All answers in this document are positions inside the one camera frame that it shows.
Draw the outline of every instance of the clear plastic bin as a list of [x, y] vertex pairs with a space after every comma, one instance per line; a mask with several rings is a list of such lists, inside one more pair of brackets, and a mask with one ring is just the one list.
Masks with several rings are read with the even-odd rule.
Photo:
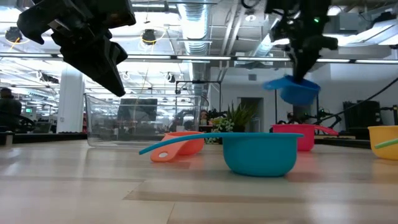
[[85, 100], [88, 144], [94, 147], [131, 147], [160, 141], [167, 132], [198, 131], [200, 111], [208, 110], [208, 101], [193, 95], [85, 93]]

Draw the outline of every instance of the blue measuring cup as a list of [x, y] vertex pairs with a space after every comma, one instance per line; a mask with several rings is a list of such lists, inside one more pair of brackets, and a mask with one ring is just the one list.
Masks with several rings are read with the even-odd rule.
[[284, 77], [263, 84], [265, 90], [281, 89], [280, 97], [291, 105], [311, 105], [320, 91], [320, 86], [308, 80], [293, 82], [293, 76]]

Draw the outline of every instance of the blue bowl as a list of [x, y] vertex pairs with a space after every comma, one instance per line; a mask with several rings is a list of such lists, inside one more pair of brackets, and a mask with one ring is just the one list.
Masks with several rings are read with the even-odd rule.
[[150, 146], [139, 154], [179, 141], [198, 138], [223, 138], [225, 163], [237, 174], [256, 177], [280, 177], [296, 162], [297, 138], [286, 133], [206, 133], [174, 138]]
[[311, 105], [321, 89], [319, 85], [308, 80], [294, 83], [291, 75], [267, 82], [264, 88], [266, 90], [281, 89], [280, 97], [291, 105]]

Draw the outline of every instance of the doorway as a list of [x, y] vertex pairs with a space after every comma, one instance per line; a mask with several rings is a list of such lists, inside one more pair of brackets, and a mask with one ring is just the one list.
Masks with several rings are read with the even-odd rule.
[[257, 108], [254, 116], [246, 124], [246, 132], [263, 132], [264, 124], [264, 99], [263, 98], [238, 98], [238, 103], [246, 106], [255, 106]]

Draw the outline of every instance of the teal measuring cup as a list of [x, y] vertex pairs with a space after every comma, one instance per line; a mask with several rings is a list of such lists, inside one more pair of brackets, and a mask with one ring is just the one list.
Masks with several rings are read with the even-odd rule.
[[223, 138], [225, 163], [235, 173], [256, 177], [280, 177], [288, 173], [297, 158], [297, 138], [289, 133], [205, 133], [162, 141], [139, 154], [180, 141]]

